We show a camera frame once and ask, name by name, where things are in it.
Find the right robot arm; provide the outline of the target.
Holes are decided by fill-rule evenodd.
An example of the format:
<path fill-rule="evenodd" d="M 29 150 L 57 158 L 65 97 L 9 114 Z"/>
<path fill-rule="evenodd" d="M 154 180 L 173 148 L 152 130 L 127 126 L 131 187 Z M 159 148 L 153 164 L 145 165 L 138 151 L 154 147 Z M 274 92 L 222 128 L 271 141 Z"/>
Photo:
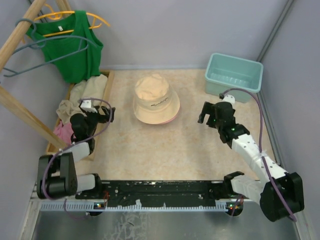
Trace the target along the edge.
<path fill-rule="evenodd" d="M 288 173 L 266 153 L 260 151 L 250 131 L 236 123 L 231 102 L 205 102 L 198 123 L 217 129 L 224 144 L 238 153 L 258 177 L 254 180 L 241 172 L 224 177 L 223 192 L 229 198 L 243 195 L 256 202 L 266 218 L 275 222 L 305 208 L 303 181 L 296 172 Z"/>

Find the pink hat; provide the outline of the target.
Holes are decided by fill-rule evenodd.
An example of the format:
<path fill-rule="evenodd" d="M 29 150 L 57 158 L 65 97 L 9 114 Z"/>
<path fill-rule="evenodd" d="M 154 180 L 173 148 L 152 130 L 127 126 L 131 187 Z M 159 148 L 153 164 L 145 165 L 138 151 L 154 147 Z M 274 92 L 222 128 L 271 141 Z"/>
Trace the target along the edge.
<path fill-rule="evenodd" d="M 179 115 L 179 112 L 180 112 L 180 111 L 178 111 L 178 112 L 175 114 L 175 116 L 174 116 L 174 117 L 172 117 L 171 119 L 169 119 L 169 120 L 167 120 L 167 121 L 164 121 L 164 122 L 160 123 L 160 125 L 168 124 L 168 123 L 172 122 L 173 120 L 175 120 L 175 119 L 177 118 L 177 116 Z"/>

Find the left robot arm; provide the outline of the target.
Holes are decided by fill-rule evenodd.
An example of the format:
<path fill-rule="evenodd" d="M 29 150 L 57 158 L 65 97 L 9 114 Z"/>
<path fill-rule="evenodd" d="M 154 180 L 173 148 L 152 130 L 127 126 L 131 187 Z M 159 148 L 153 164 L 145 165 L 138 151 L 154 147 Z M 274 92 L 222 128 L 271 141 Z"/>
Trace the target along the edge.
<path fill-rule="evenodd" d="M 104 186 L 96 181 L 95 174 L 77 175 L 75 163 L 94 152 L 98 124 L 110 124 L 115 107 L 95 106 L 95 112 L 83 111 L 70 118 L 73 134 L 71 144 L 55 154 L 42 155 L 38 160 L 36 193 L 40 199 L 60 199 L 86 191 L 97 199 Z"/>

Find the wooden clothes rack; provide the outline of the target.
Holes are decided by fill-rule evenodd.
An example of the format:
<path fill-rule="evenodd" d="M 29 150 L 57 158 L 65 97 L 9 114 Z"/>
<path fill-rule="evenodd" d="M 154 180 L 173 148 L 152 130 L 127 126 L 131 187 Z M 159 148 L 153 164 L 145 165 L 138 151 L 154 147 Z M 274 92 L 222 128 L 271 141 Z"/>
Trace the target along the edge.
<path fill-rule="evenodd" d="M 17 50 L 18 52 L 18 45 L 20 44 L 20 42 L 23 42 L 25 33 L 29 29 L 32 21 L 36 20 L 45 3 L 46 0 L 34 0 L 30 4 L 26 13 L 23 15 L 23 19 L 20 19 L 21 21 L 18 21 L 16 27 L 0 49 L 0 71 L 4 70 L 5 65 L 9 61 L 10 57 L 14 54 L 14 51 Z M 60 5 L 62 5 L 65 9 L 70 7 L 68 0 L 56 0 L 56 3 L 59 8 Z M 63 10 L 60 12 L 52 12 L 52 14 L 50 13 L 47 15 L 49 16 L 68 13 L 72 13 L 72 11 Z M 107 84 L 104 88 L 103 100 L 99 100 L 104 102 L 109 99 L 114 82 L 115 71 L 109 69 L 102 69 L 101 71 L 108 77 Z M 21 88 L 20 90 L 23 90 L 19 92 L 23 96 L 26 95 L 25 91 L 27 89 L 32 90 L 32 92 L 30 92 L 32 95 L 30 96 L 32 96 L 34 99 L 36 99 L 36 90 L 39 90 L 40 93 L 45 92 L 43 89 L 36 89 L 36 87 L 40 86 L 40 80 L 37 80 L 37 82 L 34 84 L 31 84 L 31 78 L 23 81 L 26 83 L 26 85 L 24 87 L 19 87 Z M 9 91 L 3 86 L 0 86 L 0 104 L 3 105 L 8 111 L 13 113 L 17 118 L 34 129 L 41 137 L 43 137 L 48 142 L 49 145 L 54 146 L 56 150 L 62 149 L 67 146 L 64 141 L 56 136 L 52 130 L 50 130 L 43 122 L 41 122 L 31 111 L 29 111 L 24 106 L 23 102 L 20 102 L 16 97 L 14 97 L 11 90 Z"/>

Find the beige bucket hat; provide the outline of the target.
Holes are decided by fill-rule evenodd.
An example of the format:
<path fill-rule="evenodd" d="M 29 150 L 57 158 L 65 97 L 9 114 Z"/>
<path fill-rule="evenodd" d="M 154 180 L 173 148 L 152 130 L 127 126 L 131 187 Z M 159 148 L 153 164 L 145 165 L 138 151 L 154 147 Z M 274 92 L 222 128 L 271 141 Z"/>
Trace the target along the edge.
<path fill-rule="evenodd" d="M 150 125 L 170 120 L 180 110 L 179 96 L 170 83 L 159 74 L 140 78 L 134 86 L 133 113 Z"/>

